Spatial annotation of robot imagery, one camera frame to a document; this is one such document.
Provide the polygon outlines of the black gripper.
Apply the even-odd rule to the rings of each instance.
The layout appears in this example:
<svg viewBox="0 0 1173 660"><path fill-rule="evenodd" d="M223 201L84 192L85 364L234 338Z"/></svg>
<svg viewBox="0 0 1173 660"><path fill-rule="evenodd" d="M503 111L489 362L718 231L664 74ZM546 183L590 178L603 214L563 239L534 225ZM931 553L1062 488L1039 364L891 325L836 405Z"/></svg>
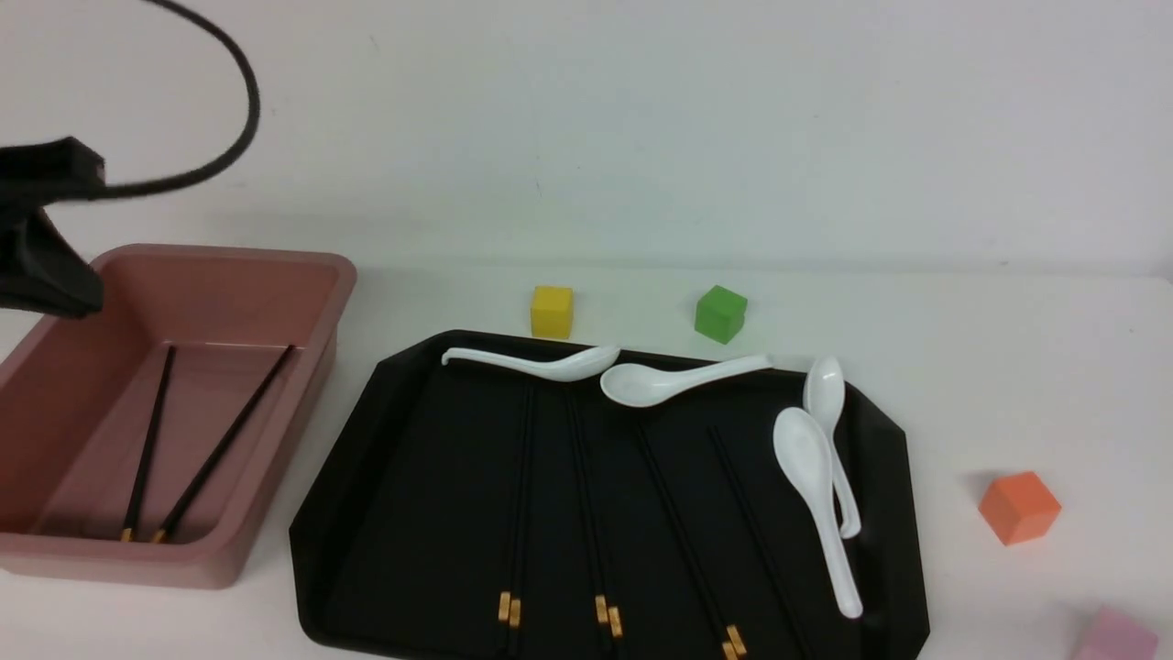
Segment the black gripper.
<svg viewBox="0 0 1173 660"><path fill-rule="evenodd" d="M1 155L1 305L80 319L104 309L104 281L59 233L46 207L54 185L104 188L104 159L75 137L4 147Z"/></svg>

